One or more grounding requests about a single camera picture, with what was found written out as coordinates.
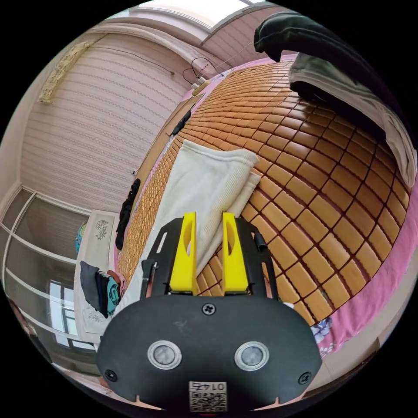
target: pink wall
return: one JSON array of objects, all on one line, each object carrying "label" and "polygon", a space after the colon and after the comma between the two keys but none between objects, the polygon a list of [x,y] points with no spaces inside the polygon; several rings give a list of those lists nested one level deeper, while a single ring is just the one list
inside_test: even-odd
[{"label": "pink wall", "polygon": [[222,61],[227,60],[231,67],[266,58],[266,54],[259,54],[254,50],[254,31],[268,16],[283,10],[286,9],[277,6],[243,14],[216,30],[203,42],[201,48]]},{"label": "pink wall", "polygon": [[77,206],[118,212],[132,171],[190,88],[182,77],[188,67],[152,42],[106,35],[69,71],[53,104],[37,103],[30,112],[22,183]]}]

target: pink bedsheet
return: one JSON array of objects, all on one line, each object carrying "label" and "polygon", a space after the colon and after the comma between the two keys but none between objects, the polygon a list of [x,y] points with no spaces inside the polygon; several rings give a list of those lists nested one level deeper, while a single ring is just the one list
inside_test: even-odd
[{"label": "pink bedsheet", "polygon": [[[296,55],[287,55],[283,60],[293,59]],[[270,64],[273,61],[269,58],[246,63],[233,69],[233,71],[252,67],[255,65]],[[217,75],[211,79],[211,83],[202,91],[202,99],[193,107],[196,111],[199,104],[210,94],[221,82],[222,76]],[[182,98],[186,100],[192,96],[192,90]],[[161,161],[165,149],[157,159],[150,175],[145,181],[144,187],[148,184],[154,174],[156,167]],[[357,335],[377,314],[386,306],[391,296],[397,289],[400,281],[406,273],[411,261],[412,254],[418,246],[418,184],[412,189],[409,201],[409,208],[405,222],[399,232],[398,238],[393,245],[387,259],[383,262],[379,271],[361,292],[345,303],[329,318],[321,321],[312,327],[312,332],[318,344],[321,356],[338,351],[342,345]],[[115,247],[115,266],[118,265],[118,250]]]}]

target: bamboo mat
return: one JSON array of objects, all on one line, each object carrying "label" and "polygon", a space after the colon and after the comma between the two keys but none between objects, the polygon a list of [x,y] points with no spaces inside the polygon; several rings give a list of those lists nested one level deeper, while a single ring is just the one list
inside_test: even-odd
[{"label": "bamboo mat", "polygon": [[[184,139],[255,152],[262,176],[242,216],[263,234],[279,296],[313,325],[375,275],[404,222],[410,191],[385,145],[289,89],[291,62],[228,75],[177,135],[144,190],[119,258],[128,281],[153,225]],[[218,249],[197,278],[220,295]]]}]

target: bed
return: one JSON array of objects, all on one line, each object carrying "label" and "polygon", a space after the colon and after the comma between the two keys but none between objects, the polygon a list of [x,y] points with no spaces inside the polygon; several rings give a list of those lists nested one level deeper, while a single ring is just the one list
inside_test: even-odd
[{"label": "bed", "polygon": [[[396,290],[418,243],[418,189],[404,185],[386,146],[289,89],[293,59],[258,60],[211,80],[141,179],[115,266],[130,282],[185,139],[250,149],[262,179],[242,216],[268,241],[279,296],[305,318],[325,356],[358,334]],[[218,248],[197,278],[201,295],[220,295],[221,268]]]}]

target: teal cloth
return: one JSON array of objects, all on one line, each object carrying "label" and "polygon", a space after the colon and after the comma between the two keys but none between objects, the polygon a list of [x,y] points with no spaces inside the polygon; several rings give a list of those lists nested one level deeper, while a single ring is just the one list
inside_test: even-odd
[{"label": "teal cloth", "polygon": [[115,309],[120,301],[119,285],[115,282],[113,277],[109,277],[108,282],[108,314],[113,315]]}]

